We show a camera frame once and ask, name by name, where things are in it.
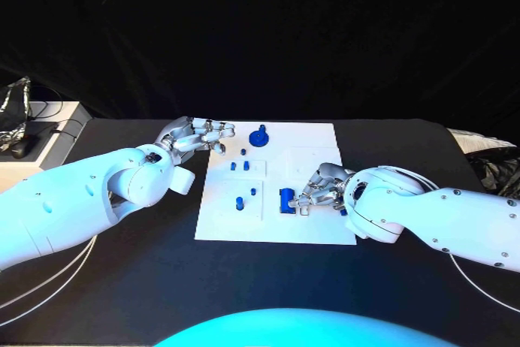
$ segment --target table surface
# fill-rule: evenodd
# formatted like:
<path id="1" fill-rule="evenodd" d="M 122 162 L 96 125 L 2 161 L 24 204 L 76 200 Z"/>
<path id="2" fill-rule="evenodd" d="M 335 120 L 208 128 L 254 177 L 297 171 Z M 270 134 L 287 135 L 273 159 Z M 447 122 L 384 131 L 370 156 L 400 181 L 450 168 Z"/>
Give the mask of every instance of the table surface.
<path id="1" fill-rule="evenodd" d="M 93 119 L 67 162 L 155 139 L 165 120 Z M 440 187 L 482 187 L 450 134 L 421 120 L 338 120 L 342 165 L 395 165 Z M 516 345 L 520 315 L 469 286 L 447 255 L 404 231 L 394 244 L 357 246 L 194 240 L 207 152 L 182 165 L 197 178 L 99 234 L 92 255 L 47 304 L 0 327 L 0 342 L 152 344 L 221 315 L 273 307 L 326 309 L 410 327 L 459 345 Z M 2 300 L 44 280 L 81 246 L 2 271 Z M 460 260 L 473 281 L 520 306 L 520 274 Z M 1 321 L 51 293 L 63 279 L 1 310 Z"/>

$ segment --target blue object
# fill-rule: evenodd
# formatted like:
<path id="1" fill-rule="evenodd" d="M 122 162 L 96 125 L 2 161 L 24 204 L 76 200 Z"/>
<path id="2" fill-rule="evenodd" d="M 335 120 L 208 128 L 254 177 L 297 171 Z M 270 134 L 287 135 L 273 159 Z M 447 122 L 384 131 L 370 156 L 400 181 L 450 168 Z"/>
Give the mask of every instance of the blue object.
<path id="1" fill-rule="evenodd" d="M 295 214 L 295 208 L 289 207 L 289 200 L 295 199 L 295 190 L 283 188 L 279 190 L 279 213 Z"/>
<path id="2" fill-rule="evenodd" d="M 263 146 L 269 142 L 269 136 L 264 133 L 264 125 L 259 125 L 259 130 L 249 134 L 249 143 L 251 146 Z"/>
<path id="3" fill-rule="evenodd" d="M 385 347 L 453 345 L 397 324 L 316 309 L 259 309 L 224 315 L 182 330 L 158 347 L 283 345 Z"/>
<path id="4" fill-rule="evenodd" d="M 243 209 L 243 199 L 241 199 L 241 197 L 236 198 L 236 209 L 237 210 Z"/>

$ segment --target black background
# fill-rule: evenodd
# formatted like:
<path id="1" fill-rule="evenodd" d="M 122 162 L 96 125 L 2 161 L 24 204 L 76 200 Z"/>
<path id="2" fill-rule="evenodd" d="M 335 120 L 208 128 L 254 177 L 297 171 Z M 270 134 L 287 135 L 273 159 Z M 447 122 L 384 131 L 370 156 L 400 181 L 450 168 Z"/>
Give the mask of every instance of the black background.
<path id="1" fill-rule="evenodd" d="M 66 162 L 148 143 L 166 122 L 89 121 Z M 333 132 L 342 165 L 352 170 L 398 165 L 440 187 L 482 191 L 439 125 L 346 120 L 333 121 Z M 364 315 L 457 345 L 516 345 L 520 315 L 473 290 L 447 255 L 407 231 L 394 244 L 357 240 L 357 246 L 194 240 L 207 152 L 197 152 L 182 167 L 197 176 L 189 193 L 168 192 L 99 234 L 83 269 L 58 295 L 1 327 L 2 344 L 152 344 L 220 315 L 293 307 Z M 2 300 L 44 280 L 79 251 L 73 247 L 7 268 Z M 520 275 L 459 263 L 488 293 L 518 307 Z M 0 321 L 31 307 L 64 278 L 2 309 Z"/>
<path id="2" fill-rule="evenodd" d="M 0 11 L 0 81 L 27 74 L 94 116 L 418 117 L 520 143 L 516 0 L 1 0 Z"/>

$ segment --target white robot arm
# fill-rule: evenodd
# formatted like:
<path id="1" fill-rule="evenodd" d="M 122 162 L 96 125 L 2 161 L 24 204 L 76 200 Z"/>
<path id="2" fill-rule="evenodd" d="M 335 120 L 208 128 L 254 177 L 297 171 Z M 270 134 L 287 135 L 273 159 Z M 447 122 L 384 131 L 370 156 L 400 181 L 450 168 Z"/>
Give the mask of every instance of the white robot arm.
<path id="1" fill-rule="evenodd" d="M 393 243 L 407 228 L 430 248 L 520 272 L 520 209 L 511 199 L 439 189 L 397 167 L 354 173 L 322 163 L 289 202 L 289 207 L 308 205 L 344 210 L 345 227 L 359 238 Z"/>
<path id="2" fill-rule="evenodd" d="M 165 191 L 188 192 L 194 175 L 178 167 L 194 150 L 224 154 L 233 125 L 181 117 L 152 144 L 37 173 L 0 194 L 0 270 L 86 241 Z"/>

